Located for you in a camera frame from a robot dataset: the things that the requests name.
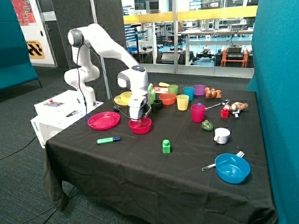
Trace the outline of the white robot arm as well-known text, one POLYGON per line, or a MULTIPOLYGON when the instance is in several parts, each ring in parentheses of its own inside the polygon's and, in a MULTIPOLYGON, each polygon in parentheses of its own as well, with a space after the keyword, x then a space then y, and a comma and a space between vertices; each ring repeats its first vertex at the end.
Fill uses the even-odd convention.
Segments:
POLYGON ((77 68, 64 74, 64 79, 78 92, 79 99, 84 104, 86 112, 96 108, 94 89, 86 86, 86 82, 93 81, 100 76, 100 70, 92 64, 90 47, 104 58, 121 60, 128 67, 117 76, 121 88, 131 90, 129 100, 129 116, 132 120, 147 117, 151 111, 150 94, 148 91, 148 74, 121 45, 116 43, 109 34, 98 24, 71 29, 68 33, 73 61, 77 68))

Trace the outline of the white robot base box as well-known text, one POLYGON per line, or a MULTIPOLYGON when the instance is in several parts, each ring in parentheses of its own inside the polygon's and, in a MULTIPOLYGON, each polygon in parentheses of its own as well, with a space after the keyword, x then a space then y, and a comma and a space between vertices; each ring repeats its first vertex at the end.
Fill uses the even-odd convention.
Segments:
POLYGON ((45 148, 47 140, 102 104, 102 102, 96 101, 92 103, 91 108, 86 108, 83 97, 73 90, 67 90, 35 104, 37 116, 31 119, 31 124, 41 147, 45 148), (67 114, 73 111, 78 111, 78 113, 66 117, 67 114))

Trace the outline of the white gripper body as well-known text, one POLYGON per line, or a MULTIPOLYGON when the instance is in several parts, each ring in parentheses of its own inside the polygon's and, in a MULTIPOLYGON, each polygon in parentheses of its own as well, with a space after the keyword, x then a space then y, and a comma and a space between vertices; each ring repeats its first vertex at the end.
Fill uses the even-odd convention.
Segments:
POLYGON ((147 117, 151 112, 148 96, 132 95, 128 105, 131 120, 139 120, 143 117, 147 117))

